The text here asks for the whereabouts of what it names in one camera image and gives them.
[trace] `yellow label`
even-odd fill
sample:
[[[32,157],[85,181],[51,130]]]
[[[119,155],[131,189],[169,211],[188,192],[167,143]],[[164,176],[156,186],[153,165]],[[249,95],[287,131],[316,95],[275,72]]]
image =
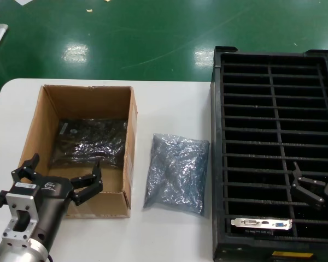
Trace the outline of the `yellow label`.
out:
[[[295,253],[295,252],[279,252],[275,251],[272,255],[278,255],[280,257],[293,257],[293,258],[310,258],[313,254],[311,253]]]

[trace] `white table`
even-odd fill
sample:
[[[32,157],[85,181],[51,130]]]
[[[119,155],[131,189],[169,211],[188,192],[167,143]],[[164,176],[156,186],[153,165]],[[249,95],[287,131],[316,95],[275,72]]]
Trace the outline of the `white table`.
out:
[[[51,250],[56,262],[212,261],[210,168],[209,218],[153,207],[143,200],[153,133],[210,141],[208,82],[16,79],[0,93],[0,190],[9,190],[33,118],[41,85],[133,86],[138,108],[132,211],[129,219],[65,219]],[[10,219],[0,209],[1,234]]]

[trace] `green epoxy floor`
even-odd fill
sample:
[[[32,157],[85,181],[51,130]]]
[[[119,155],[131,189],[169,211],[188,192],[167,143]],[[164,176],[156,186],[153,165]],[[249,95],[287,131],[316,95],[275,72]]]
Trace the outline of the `green epoxy floor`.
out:
[[[328,49],[328,0],[0,0],[0,23],[0,89],[15,78],[210,81],[216,45]]]

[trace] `black plastic crate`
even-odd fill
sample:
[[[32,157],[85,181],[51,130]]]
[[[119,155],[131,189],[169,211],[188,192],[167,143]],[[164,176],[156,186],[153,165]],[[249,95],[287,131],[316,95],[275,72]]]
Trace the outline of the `black plastic crate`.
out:
[[[328,215],[290,194],[294,161],[303,176],[328,182],[328,50],[216,47],[211,96],[214,260],[328,261]],[[235,218],[293,226],[255,234]]]

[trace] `cardboard box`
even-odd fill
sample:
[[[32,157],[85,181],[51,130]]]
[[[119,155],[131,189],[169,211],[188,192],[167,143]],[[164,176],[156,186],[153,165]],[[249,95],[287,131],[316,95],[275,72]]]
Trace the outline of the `cardboard box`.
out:
[[[50,168],[58,123],[63,118],[128,119],[123,170],[102,167],[103,191],[86,203],[69,206],[69,218],[129,217],[137,126],[132,87],[43,86],[20,160],[40,155],[36,171],[42,175],[74,178],[92,168]]]

